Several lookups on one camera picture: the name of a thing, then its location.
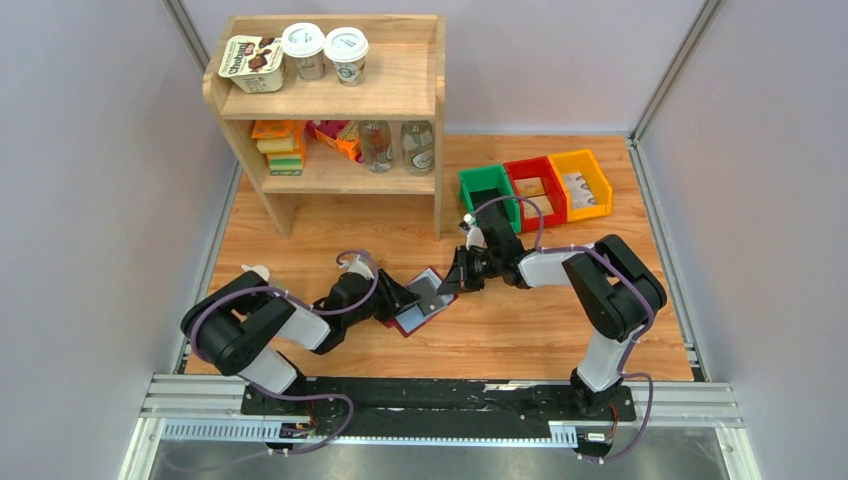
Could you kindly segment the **dark credit card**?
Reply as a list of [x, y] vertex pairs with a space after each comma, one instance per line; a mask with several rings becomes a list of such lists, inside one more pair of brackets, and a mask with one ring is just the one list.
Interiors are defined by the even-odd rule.
[[419, 296], [417, 307], [423, 316], [435, 314], [446, 306], [445, 300], [437, 292], [437, 286], [430, 277], [412, 281], [407, 288]]
[[497, 213], [500, 216], [508, 217], [508, 211], [506, 209], [505, 200], [499, 200], [501, 197], [501, 192], [496, 188], [490, 188], [485, 190], [472, 191], [469, 193], [469, 197], [472, 203], [471, 212], [477, 212], [478, 209], [487, 202], [491, 201], [491, 203], [482, 210], [482, 212], [486, 215], [494, 215]]

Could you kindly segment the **red leather card holder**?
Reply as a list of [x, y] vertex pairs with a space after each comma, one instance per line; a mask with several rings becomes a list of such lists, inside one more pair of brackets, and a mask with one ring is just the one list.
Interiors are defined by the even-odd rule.
[[[427, 269], [420, 272], [417, 276], [415, 276], [412, 280], [410, 280], [405, 287], [407, 287], [412, 281], [417, 280], [422, 277], [430, 277], [433, 283], [438, 287], [441, 285], [443, 279], [442, 276], [438, 274], [438, 272], [432, 268], [428, 267]], [[413, 310], [407, 311], [403, 315], [399, 315], [397, 317], [397, 323], [394, 326], [388, 326], [389, 328], [395, 328], [402, 336], [409, 337], [413, 335], [416, 331], [418, 331], [421, 327], [423, 327], [427, 322], [433, 320], [437, 315], [446, 310], [456, 299], [456, 295], [441, 295], [445, 300], [446, 306], [441, 310], [437, 311], [435, 314], [429, 316], [423, 316], [419, 308], [414, 306]]]

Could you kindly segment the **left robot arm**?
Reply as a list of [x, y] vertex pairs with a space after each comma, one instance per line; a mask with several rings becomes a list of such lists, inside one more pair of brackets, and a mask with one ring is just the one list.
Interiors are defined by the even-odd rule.
[[285, 415], [306, 399], [300, 371], [270, 347], [283, 337], [323, 355], [361, 321], [387, 323], [413, 309], [422, 296], [384, 270], [342, 273], [329, 293], [311, 305], [286, 296], [262, 266], [243, 273], [194, 305], [180, 323], [195, 354], [225, 376], [240, 376], [267, 390], [267, 401]]

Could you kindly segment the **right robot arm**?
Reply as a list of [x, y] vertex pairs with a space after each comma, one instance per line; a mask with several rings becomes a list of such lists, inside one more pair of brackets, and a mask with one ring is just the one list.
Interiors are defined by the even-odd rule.
[[659, 280], [615, 234], [590, 245], [544, 249], [525, 247], [500, 218], [478, 220], [466, 215], [460, 229], [466, 240], [456, 248], [439, 293], [480, 291], [493, 278], [519, 289], [573, 289], [593, 333], [570, 377], [570, 403], [579, 416], [598, 417], [624, 378], [623, 366], [633, 342], [652, 326], [667, 303]]

